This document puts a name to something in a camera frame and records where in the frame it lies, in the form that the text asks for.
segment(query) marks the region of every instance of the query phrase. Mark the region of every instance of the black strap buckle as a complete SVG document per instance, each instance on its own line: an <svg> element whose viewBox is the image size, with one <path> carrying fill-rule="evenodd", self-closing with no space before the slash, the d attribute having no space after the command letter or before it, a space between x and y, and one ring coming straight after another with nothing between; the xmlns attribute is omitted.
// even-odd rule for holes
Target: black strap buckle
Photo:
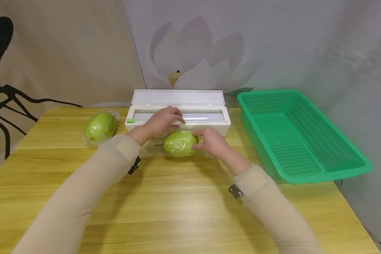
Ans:
<svg viewBox="0 0 381 254"><path fill-rule="evenodd" d="M243 192L235 184L229 187L229 192L233 195L234 198L244 197Z"/></svg>
<svg viewBox="0 0 381 254"><path fill-rule="evenodd" d="M141 159L139 156L137 156L137 159L135 159L135 162L134 162L134 165L130 168L130 170L128 171L128 173L131 175L134 173L134 171L139 168L140 166L140 162L141 162Z"/></svg>

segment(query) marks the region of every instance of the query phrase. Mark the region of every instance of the left hand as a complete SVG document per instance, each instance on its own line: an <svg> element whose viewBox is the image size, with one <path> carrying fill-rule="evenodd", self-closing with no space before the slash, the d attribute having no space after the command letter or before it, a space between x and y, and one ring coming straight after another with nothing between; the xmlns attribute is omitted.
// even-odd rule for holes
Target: left hand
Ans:
<svg viewBox="0 0 381 254"><path fill-rule="evenodd" d="M143 146L149 139L164 136L178 129L178 125L172 125L174 121L185 123L182 112L178 108L169 106L158 110L144 125L132 129L127 136Z"/></svg>
<svg viewBox="0 0 381 254"><path fill-rule="evenodd" d="M153 139L178 129L179 125L172 125L174 121L185 123L182 112L178 108L169 106L158 110L143 126Z"/></svg>

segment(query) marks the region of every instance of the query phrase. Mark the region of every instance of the beige backdrop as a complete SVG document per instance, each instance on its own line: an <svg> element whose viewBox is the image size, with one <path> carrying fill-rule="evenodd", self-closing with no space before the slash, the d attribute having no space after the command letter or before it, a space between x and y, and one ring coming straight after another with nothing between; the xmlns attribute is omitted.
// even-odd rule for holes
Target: beige backdrop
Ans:
<svg viewBox="0 0 381 254"><path fill-rule="evenodd" d="M84 107L128 103L135 88L145 88L120 0L0 0L0 16L14 26L0 61L0 86ZM0 102L7 97L1 93ZM52 107L73 107L17 98L36 118ZM14 101L7 106L23 112ZM8 108L0 117L24 132L35 123ZM24 136L1 118L0 123L10 132L11 145ZM1 161L4 149L0 129Z"/></svg>

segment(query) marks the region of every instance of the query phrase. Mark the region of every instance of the beige sleeve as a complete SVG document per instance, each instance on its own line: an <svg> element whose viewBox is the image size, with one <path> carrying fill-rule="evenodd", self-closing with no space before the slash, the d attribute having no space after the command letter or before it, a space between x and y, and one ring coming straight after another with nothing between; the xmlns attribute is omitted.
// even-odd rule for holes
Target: beige sleeve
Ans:
<svg viewBox="0 0 381 254"><path fill-rule="evenodd" d="M100 145L49 199L12 253L77 253L96 203L130 170L140 148L121 134Z"/></svg>
<svg viewBox="0 0 381 254"><path fill-rule="evenodd" d="M243 203L260 220L281 254L318 254L320 246L309 226L257 165L235 177Z"/></svg>

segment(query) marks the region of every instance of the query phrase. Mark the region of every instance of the green plastic basket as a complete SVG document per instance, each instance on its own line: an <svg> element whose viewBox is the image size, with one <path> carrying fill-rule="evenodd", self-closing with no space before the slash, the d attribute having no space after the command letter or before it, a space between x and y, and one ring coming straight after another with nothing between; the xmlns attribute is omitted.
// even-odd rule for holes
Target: green plastic basket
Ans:
<svg viewBox="0 0 381 254"><path fill-rule="evenodd" d="M372 170L371 162L297 90L240 93L241 120L276 182L317 183Z"/></svg>

